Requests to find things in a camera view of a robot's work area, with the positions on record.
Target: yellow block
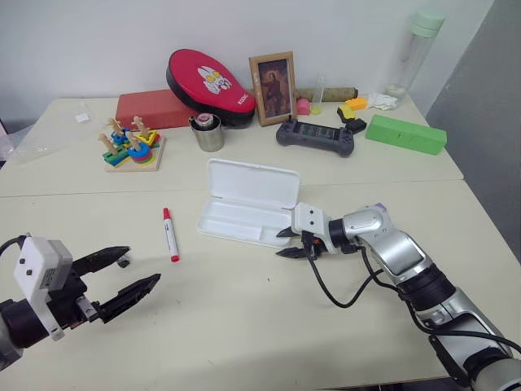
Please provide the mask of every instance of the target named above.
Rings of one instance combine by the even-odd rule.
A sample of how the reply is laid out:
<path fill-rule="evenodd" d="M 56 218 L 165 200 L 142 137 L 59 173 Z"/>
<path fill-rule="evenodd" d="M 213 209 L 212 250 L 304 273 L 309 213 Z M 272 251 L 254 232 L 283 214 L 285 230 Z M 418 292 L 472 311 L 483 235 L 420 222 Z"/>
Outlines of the yellow block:
<path fill-rule="evenodd" d="M 146 145 L 148 145 L 149 147 L 152 146 L 152 144 L 154 143 L 154 139 L 157 135 L 157 130 L 150 130 L 148 132 L 148 138 L 144 138 L 142 135 L 140 134 L 136 134 L 136 138 L 139 140 L 139 141 L 143 141 Z"/>
<path fill-rule="evenodd" d="M 343 121 L 348 120 L 349 118 L 355 117 L 355 113 L 352 112 L 352 109 L 347 104 L 339 105 L 339 110 L 342 111 L 342 115 L 344 116 Z"/>

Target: clear plastic bag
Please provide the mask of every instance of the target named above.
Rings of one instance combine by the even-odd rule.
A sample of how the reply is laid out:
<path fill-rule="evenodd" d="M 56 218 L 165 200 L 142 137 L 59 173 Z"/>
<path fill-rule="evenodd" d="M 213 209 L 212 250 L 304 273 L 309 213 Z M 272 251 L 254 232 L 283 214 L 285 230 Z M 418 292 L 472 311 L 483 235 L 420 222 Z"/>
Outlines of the clear plastic bag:
<path fill-rule="evenodd" d="M 0 159 L 14 162 L 36 159 L 81 141 L 106 126 L 80 99 L 53 110 L 51 121 L 45 123 L 52 123 L 52 129 L 38 126 L 38 131 L 29 132 L 30 126 L 0 136 Z"/>

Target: picture frame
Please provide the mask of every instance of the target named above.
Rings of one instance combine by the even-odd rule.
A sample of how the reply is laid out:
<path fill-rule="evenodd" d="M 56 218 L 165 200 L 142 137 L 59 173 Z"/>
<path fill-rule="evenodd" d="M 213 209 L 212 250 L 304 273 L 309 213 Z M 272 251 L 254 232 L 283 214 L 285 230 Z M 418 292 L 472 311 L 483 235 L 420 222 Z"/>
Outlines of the picture frame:
<path fill-rule="evenodd" d="M 253 92 L 261 126 L 296 117 L 293 52 L 250 57 Z"/>

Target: tin can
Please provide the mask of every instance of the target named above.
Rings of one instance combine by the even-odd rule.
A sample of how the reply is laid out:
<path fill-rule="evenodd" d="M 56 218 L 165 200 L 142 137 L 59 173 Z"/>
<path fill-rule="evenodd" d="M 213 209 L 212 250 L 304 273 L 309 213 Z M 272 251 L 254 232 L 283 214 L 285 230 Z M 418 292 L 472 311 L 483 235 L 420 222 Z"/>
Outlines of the tin can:
<path fill-rule="evenodd" d="M 225 143 L 221 129 L 221 119 L 213 114 L 202 112 L 188 120 L 199 147 L 206 152 L 219 151 Z"/>

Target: white cloth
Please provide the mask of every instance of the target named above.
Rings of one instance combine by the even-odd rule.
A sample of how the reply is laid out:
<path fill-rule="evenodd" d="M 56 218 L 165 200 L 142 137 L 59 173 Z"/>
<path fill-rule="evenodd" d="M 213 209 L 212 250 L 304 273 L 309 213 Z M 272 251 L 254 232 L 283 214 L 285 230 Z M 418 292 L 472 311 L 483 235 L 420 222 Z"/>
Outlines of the white cloth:
<path fill-rule="evenodd" d="M 391 110 L 398 106 L 398 99 L 390 95 L 371 92 L 367 96 L 367 108 L 379 108 L 380 110 Z"/>

